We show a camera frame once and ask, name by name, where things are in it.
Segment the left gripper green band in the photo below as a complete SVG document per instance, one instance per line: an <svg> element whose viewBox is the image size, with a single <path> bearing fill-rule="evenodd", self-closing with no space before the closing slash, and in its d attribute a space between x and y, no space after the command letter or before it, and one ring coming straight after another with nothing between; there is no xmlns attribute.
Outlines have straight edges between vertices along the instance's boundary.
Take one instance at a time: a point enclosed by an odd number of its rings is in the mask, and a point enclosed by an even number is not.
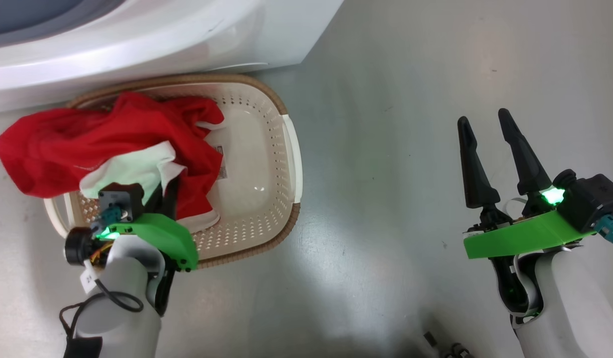
<svg viewBox="0 0 613 358"><path fill-rule="evenodd" d="M65 240L66 261L104 269L113 259L134 254L148 272L146 299L163 316L175 272L197 270L199 261L189 230L174 221L179 179L172 179L163 190L156 187L146 203L147 214L100 215L89 227L71 229Z"/></svg>

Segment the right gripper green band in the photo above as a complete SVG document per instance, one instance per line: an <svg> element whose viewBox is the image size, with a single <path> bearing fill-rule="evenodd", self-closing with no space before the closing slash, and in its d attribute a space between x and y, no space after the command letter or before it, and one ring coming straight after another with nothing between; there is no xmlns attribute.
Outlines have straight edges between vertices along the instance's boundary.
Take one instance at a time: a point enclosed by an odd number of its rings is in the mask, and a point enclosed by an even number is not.
<svg viewBox="0 0 613 358"><path fill-rule="evenodd" d="M519 195L550 188L552 181L549 175L508 109L499 109L499 123L515 161ZM474 209L495 206L500 202L500 196L490 185L481 165L477 154L478 143L466 116L458 119L457 129L465 204ZM554 209L488 232L472 229L463 233L463 244L469 259L499 258L567 245L590 234L593 231L577 231Z"/></svg>

